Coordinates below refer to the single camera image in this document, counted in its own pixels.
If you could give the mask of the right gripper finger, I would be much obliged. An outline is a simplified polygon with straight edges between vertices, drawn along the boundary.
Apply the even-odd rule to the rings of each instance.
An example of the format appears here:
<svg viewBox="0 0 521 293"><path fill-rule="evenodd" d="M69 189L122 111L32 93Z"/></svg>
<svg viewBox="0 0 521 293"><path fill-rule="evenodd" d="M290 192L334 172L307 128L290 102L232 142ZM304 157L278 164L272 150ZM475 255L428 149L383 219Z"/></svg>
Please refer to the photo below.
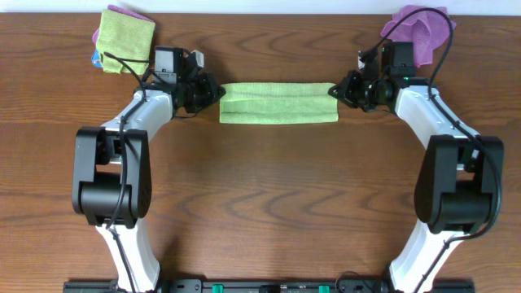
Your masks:
<svg viewBox="0 0 521 293"><path fill-rule="evenodd" d="M335 98L338 102L342 103L343 105L350 107L350 101L346 99L341 94L336 93L335 91L328 93L331 97Z"/></svg>
<svg viewBox="0 0 521 293"><path fill-rule="evenodd" d="M348 72L342 81L336 85L333 85L328 90L328 94L346 94L351 87L352 72Z"/></svg>

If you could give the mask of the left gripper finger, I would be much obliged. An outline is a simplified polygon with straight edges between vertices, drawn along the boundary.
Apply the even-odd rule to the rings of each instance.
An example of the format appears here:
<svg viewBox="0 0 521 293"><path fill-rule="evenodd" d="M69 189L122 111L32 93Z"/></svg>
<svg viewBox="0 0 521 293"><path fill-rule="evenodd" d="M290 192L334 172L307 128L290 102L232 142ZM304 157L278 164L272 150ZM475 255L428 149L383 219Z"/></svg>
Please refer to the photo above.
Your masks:
<svg viewBox="0 0 521 293"><path fill-rule="evenodd" d="M225 91L210 92L204 98L203 109L211 107L213 104L217 103L224 95Z"/></svg>
<svg viewBox="0 0 521 293"><path fill-rule="evenodd" d="M216 80L215 76L209 72L203 73L203 84L209 94L225 94L225 88Z"/></svg>

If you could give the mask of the green microfiber cloth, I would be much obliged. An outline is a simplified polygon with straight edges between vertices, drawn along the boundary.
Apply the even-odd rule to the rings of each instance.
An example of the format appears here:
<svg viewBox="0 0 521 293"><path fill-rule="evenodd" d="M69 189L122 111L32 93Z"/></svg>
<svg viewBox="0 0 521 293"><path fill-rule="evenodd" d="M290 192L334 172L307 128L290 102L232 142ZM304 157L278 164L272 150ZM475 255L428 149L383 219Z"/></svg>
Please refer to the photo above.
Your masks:
<svg viewBox="0 0 521 293"><path fill-rule="evenodd" d="M331 123L339 119L331 83L241 82L224 84L220 122L233 125Z"/></svg>

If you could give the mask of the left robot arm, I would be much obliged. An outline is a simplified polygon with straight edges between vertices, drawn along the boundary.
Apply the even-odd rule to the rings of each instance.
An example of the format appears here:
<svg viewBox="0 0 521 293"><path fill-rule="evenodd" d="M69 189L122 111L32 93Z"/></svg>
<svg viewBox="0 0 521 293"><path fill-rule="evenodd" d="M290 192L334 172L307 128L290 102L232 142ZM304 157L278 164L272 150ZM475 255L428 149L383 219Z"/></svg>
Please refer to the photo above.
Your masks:
<svg viewBox="0 0 521 293"><path fill-rule="evenodd" d="M103 237L118 278L112 292L153 292L160 279L145 216L151 205L149 144L180 109L198 114L224 94L213 74L153 72L116 117L76 134L72 206Z"/></svg>

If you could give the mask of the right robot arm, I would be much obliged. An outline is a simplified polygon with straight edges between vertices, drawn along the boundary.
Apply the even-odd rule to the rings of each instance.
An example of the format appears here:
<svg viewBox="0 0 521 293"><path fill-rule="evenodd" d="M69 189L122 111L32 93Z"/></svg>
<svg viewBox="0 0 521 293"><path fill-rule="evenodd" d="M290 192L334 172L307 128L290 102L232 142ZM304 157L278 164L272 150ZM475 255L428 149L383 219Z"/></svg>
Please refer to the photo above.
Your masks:
<svg viewBox="0 0 521 293"><path fill-rule="evenodd" d="M417 222L387 267L390 292L428 292L455 248L483 236L501 206L504 146L462 123L427 78L351 70L328 94L351 108L379 106L403 120L425 148L414 189Z"/></svg>

